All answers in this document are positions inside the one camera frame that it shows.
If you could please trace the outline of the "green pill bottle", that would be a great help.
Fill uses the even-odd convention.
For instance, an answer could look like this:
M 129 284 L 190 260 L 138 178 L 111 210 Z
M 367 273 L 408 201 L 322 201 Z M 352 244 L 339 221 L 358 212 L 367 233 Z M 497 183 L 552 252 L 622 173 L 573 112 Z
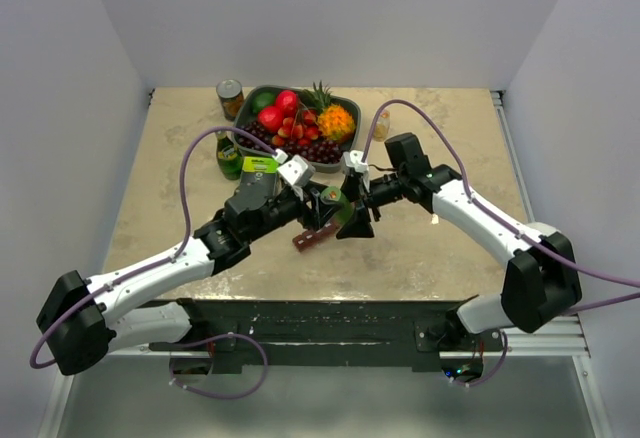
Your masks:
M 325 188 L 320 194 L 320 201 L 330 208 L 330 221 L 338 227 L 344 226 L 353 214 L 353 205 L 336 186 Z

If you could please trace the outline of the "red weekly pill organizer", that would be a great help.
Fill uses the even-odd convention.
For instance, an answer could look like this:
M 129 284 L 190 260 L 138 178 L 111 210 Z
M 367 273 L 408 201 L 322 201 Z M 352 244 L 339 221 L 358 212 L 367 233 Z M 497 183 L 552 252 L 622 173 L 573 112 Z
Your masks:
M 319 230 L 305 230 L 303 233 L 295 236 L 292 243 L 299 253 L 313 248 L 327 238 L 331 238 L 338 230 L 338 226 L 334 223 L 327 223 Z

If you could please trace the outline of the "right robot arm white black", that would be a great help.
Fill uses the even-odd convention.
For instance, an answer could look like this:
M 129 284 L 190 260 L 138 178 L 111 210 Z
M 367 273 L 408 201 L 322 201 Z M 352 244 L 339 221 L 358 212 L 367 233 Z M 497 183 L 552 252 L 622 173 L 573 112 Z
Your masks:
M 472 297 L 448 311 L 437 330 L 459 351 L 469 350 L 481 333 L 518 328 L 533 333 L 582 298 L 570 240 L 544 223 L 523 224 L 466 186 L 448 165 L 432 166 L 418 138 L 404 133 L 385 143 L 392 172 L 369 176 L 360 151 L 344 153 L 341 191 L 353 212 L 337 236 L 371 238 L 380 209 L 401 199 L 448 221 L 504 267 L 498 294 Z

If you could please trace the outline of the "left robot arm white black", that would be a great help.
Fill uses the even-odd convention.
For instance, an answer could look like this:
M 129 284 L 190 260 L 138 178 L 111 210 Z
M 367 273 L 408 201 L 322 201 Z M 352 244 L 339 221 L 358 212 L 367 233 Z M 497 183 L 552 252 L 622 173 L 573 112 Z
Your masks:
M 268 196 L 259 185 L 242 185 L 210 221 L 162 253 L 87 279 L 76 270 L 61 275 L 36 318 L 41 337 L 31 353 L 31 367 L 45 368 L 38 354 L 48 347 L 49 365 L 65 376 L 83 372 L 108 354 L 118 335 L 116 322 L 132 310 L 234 267 L 249 256 L 252 242 L 292 221 L 322 228 L 339 208 L 322 201 L 324 189 L 309 182 Z

